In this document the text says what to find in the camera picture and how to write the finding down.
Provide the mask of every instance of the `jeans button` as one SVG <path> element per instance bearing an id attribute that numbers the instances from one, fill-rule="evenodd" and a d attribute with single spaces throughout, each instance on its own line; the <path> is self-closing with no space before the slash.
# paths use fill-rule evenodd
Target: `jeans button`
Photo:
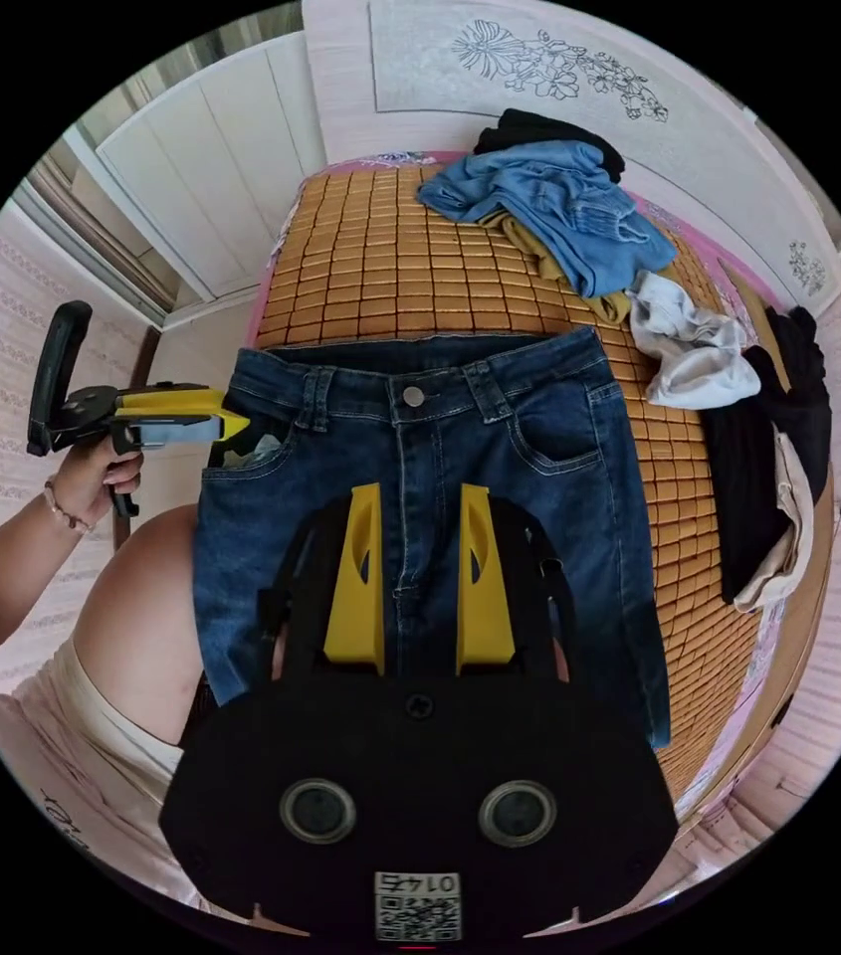
<path id="1" fill-rule="evenodd" d="M 423 392 L 415 385 L 410 385 L 409 388 L 403 389 L 403 400 L 411 408 L 419 408 L 423 404 L 425 397 Z"/>

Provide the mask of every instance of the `person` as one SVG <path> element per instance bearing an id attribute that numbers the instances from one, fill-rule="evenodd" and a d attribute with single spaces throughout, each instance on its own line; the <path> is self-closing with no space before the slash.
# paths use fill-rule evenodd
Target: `person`
<path id="1" fill-rule="evenodd" d="M 109 489 L 138 488 L 142 464 L 139 452 L 117 455 L 110 438 L 72 448 L 46 492 L 0 526 L 0 647 L 86 529 L 109 514 Z M 34 676 L 0 694 L 0 756 L 91 856 L 178 901 L 243 921 L 198 893 L 158 827 L 203 670 L 191 596 L 195 521 L 193 505 L 166 511 L 118 550 L 69 638 Z M 293 931 L 260 909 L 252 924 Z"/>

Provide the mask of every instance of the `bamboo mat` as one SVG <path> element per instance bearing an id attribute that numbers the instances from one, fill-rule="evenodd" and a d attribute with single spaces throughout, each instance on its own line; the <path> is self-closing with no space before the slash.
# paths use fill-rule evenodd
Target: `bamboo mat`
<path id="1" fill-rule="evenodd" d="M 656 366 L 636 350 L 628 324 L 597 324 L 577 295 L 541 279 L 499 230 L 455 225 L 420 205 L 417 186 L 438 169 L 312 178 L 275 266 L 256 346 L 596 326 L 626 398 L 649 507 L 672 697 L 672 744 L 659 760 L 677 800 L 732 714 L 759 623 L 759 614 L 739 614 L 720 596 L 716 508 L 699 416 L 646 403 Z M 666 235 L 678 250 L 672 278 L 696 304 L 721 311 L 697 257 L 678 236 Z"/>

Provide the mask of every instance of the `camera lens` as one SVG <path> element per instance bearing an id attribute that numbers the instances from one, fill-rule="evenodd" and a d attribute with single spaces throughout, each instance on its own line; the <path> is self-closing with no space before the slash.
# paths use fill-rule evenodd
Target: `camera lens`
<path id="1" fill-rule="evenodd" d="M 556 803 L 544 786 L 515 780 L 498 786 L 480 807 L 480 829 L 507 849 L 531 846 L 552 829 Z"/>
<path id="2" fill-rule="evenodd" d="M 281 798 L 281 820 L 298 839 L 325 846 L 353 829 L 356 811 L 343 787 L 326 779 L 304 779 Z"/>

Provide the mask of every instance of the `jeans pocket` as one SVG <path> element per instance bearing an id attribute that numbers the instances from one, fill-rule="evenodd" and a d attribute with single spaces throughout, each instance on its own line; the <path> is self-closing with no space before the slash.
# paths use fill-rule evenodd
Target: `jeans pocket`
<path id="1" fill-rule="evenodd" d="M 244 415 L 250 424 L 229 441 L 211 450 L 203 481 L 249 480 L 276 471 L 294 452 L 299 431 L 297 412 L 268 402 L 239 401 L 229 393 L 226 407 Z"/>
<path id="2" fill-rule="evenodd" d="M 593 394 L 578 377 L 571 377 L 541 384 L 510 402 L 510 441 L 534 471 L 553 477 L 602 462 Z"/>

